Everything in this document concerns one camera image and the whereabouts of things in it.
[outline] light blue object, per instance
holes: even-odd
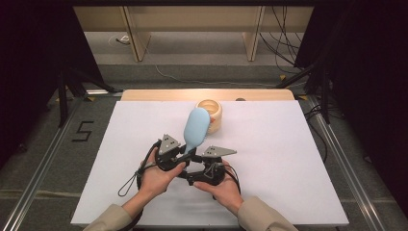
[[[191,111],[186,127],[184,128],[184,141],[186,142],[186,151],[199,146],[204,142],[210,126],[210,114],[203,108],[195,108]]]

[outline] hand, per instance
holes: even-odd
[[[147,163],[154,163],[157,150],[158,148],[155,147],[150,152]],[[185,166],[186,163],[181,163],[170,171],[162,171],[156,166],[148,168],[141,178],[140,190],[122,205],[123,209],[131,218],[135,218],[154,197],[166,191],[170,182],[181,173]]]
[[[222,163],[225,166],[229,166],[229,163],[224,160],[222,160]],[[234,174],[230,167],[225,167],[225,169]],[[201,191],[211,193],[219,204],[227,208],[235,216],[238,214],[243,199],[240,195],[237,184],[230,175],[225,174],[224,180],[217,186],[212,186],[199,181],[194,182],[194,186]]]
[[[154,163],[157,150],[157,147],[152,150],[147,163]],[[170,171],[163,171],[158,167],[148,168],[141,178],[140,191],[151,194],[153,197],[164,193],[170,182],[182,172],[185,166],[186,163],[183,162]]]

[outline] white table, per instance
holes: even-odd
[[[111,203],[163,133],[184,143],[183,130],[196,101],[117,102],[82,193],[73,224],[86,225]],[[258,195],[293,224],[346,225],[348,220],[327,175],[297,101],[222,101],[219,131],[210,144],[237,149],[225,159],[236,169],[242,196]],[[188,171],[202,169],[195,164]],[[144,209],[140,227],[237,227],[237,219],[212,197],[175,179]]]

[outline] person's right hand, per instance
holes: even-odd
[[[155,155],[158,152],[155,147],[149,154],[147,163],[154,163]],[[145,170],[141,178],[141,186],[139,192],[143,192],[152,196],[152,199],[157,195],[164,193],[167,190],[170,182],[178,176],[186,166],[186,163],[180,163],[177,167],[169,171],[163,171],[159,167],[154,166]]]
[[[222,160],[222,163],[225,166],[229,166],[229,163],[224,160]],[[234,174],[230,167],[225,168],[231,172],[231,174]],[[194,186],[204,192],[212,194],[219,204],[227,208],[235,216],[238,214],[238,210],[243,203],[243,199],[240,195],[237,184],[230,175],[225,173],[224,180],[217,186],[212,186],[205,182],[199,181],[194,182]]]

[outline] sleeve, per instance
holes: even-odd
[[[238,211],[238,223],[250,231],[295,231],[297,230],[276,210],[258,197],[250,197]]]
[[[118,230],[132,222],[129,214],[119,205],[112,204],[94,220],[84,231]]]

